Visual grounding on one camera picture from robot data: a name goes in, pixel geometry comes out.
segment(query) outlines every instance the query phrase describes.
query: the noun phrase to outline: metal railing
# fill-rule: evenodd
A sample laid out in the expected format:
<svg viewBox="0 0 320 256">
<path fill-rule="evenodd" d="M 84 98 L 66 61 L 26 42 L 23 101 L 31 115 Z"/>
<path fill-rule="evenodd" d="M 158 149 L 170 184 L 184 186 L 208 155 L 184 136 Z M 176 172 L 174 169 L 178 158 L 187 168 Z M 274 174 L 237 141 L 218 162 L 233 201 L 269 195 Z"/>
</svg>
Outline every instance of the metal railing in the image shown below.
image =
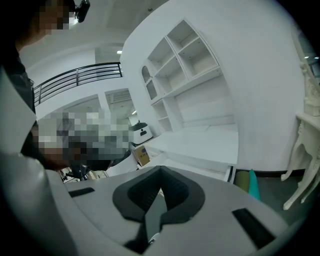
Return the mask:
<svg viewBox="0 0 320 256">
<path fill-rule="evenodd" d="M 35 86 L 34 105 L 71 88 L 110 78 L 122 78 L 120 62 L 99 63 L 69 70 Z"/>
</svg>

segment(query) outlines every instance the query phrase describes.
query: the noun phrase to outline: person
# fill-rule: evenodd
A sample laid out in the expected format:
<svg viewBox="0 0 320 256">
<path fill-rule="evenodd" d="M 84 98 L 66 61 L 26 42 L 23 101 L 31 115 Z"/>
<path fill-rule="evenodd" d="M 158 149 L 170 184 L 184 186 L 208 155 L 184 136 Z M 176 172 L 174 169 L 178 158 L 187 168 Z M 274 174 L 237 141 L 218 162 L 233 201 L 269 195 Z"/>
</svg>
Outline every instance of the person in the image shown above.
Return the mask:
<svg viewBox="0 0 320 256">
<path fill-rule="evenodd" d="M 32 0 L 19 3 L 10 1 L 6 4 L 9 4 L 6 6 L 7 12 L 1 17 L 4 19 L 1 23 L 7 24 L 2 31 L 2 35 L 6 35 L 6 40 L 2 46 L 5 50 L 1 53 L 1 61 L 16 91 L 36 113 L 33 81 L 26 73 L 19 52 L 44 36 L 50 35 L 52 30 L 63 29 L 64 25 L 69 23 L 69 18 L 74 17 L 76 5 L 74 0 Z M 10 18 L 8 16 L 12 15 L 17 17 L 19 22 L 16 20 L 14 24 L 8 23 Z M 22 146 L 21 153 L 39 160 L 45 169 L 61 170 L 70 165 L 68 159 L 63 158 L 62 148 L 44 148 L 39 146 L 38 141 L 38 124 L 35 122 Z"/>
</svg>

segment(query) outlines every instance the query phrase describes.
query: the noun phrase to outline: floor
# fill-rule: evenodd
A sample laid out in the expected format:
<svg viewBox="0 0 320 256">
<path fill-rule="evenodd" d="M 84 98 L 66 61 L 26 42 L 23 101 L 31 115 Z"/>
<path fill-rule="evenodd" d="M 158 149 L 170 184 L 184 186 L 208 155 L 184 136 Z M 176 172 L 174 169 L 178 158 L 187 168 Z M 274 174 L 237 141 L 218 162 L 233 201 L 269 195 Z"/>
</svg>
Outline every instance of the floor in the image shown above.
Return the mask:
<svg viewBox="0 0 320 256">
<path fill-rule="evenodd" d="M 276 211 L 287 223 L 292 225 L 301 218 L 305 218 L 312 208 L 315 199 L 320 194 L 320 186 L 308 196 L 304 203 L 300 203 L 304 193 L 292 204 L 289 210 L 283 210 L 284 203 L 298 188 L 302 176 L 289 177 L 281 181 L 280 177 L 257 177 L 260 192 L 260 200 Z"/>
</svg>

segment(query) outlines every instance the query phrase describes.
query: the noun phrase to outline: white ornate table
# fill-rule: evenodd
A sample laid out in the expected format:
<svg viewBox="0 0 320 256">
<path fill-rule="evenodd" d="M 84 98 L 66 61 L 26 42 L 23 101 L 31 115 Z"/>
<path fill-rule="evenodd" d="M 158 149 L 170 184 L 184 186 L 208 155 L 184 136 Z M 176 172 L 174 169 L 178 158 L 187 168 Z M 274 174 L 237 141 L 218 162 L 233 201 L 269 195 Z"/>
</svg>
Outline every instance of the white ornate table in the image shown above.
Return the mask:
<svg viewBox="0 0 320 256">
<path fill-rule="evenodd" d="M 290 208 L 293 202 L 306 190 L 315 177 L 312 187 L 302 198 L 301 203 L 306 200 L 307 196 L 320 182 L 320 173 L 318 173 L 320 167 L 320 116 L 298 113 L 296 117 L 301 120 L 298 138 L 292 150 L 288 171 L 281 175 L 281 180 L 285 181 L 290 176 L 293 169 L 297 168 L 301 164 L 304 157 L 304 151 L 301 150 L 301 147 L 304 147 L 305 151 L 311 155 L 312 160 L 309 167 L 305 169 L 302 180 L 298 183 L 298 189 L 283 205 L 284 210 L 288 210 Z"/>
</svg>

